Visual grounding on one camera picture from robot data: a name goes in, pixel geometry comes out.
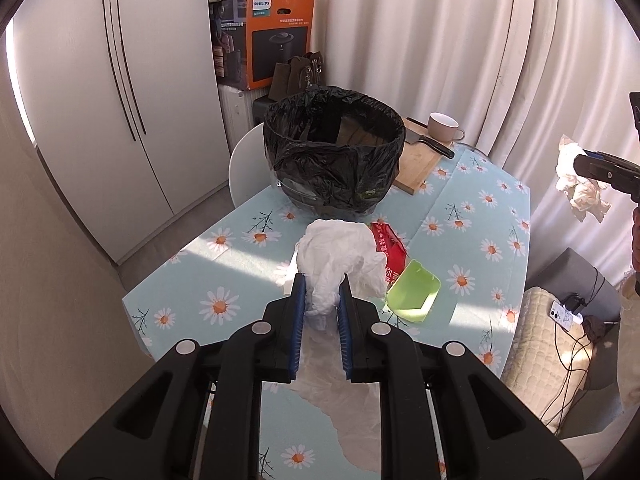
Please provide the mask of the person right hand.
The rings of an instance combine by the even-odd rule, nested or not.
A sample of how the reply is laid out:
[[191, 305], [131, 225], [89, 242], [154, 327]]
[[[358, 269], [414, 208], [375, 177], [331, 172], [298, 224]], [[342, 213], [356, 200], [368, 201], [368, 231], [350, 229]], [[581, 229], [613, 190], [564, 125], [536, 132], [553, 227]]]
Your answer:
[[634, 224], [631, 230], [631, 262], [636, 272], [640, 272], [640, 206], [634, 208]]

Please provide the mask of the cream sleeve right forearm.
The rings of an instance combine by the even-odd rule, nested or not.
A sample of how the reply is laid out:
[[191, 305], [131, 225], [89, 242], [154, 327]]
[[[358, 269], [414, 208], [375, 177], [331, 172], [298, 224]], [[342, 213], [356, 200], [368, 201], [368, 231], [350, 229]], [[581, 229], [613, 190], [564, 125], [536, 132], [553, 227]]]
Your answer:
[[620, 288], [617, 385], [625, 410], [637, 406], [640, 396], [640, 302], [636, 284], [631, 273]]

